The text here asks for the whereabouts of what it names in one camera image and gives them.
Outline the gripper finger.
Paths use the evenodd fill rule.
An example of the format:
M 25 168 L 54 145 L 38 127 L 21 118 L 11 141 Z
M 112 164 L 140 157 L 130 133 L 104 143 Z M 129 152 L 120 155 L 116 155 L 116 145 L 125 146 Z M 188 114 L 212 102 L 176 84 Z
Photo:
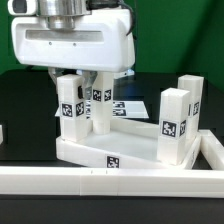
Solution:
M 58 77 L 63 76 L 63 72 L 64 70 L 61 68 L 53 68 L 53 67 L 48 68 L 48 74 L 51 77 L 54 84 L 57 83 Z
M 85 100 L 90 100 L 92 96 L 92 86 L 97 78 L 96 71 L 78 70 L 77 74 L 82 77 L 82 95 Z

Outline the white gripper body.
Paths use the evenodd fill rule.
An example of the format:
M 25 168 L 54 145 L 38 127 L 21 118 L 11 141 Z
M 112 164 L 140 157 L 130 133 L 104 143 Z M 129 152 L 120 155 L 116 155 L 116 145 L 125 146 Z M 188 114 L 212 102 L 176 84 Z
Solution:
M 87 71 L 123 72 L 135 62 L 126 9 L 94 10 L 75 19 L 72 30 L 53 30 L 41 17 L 16 17 L 12 41 L 25 65 Z

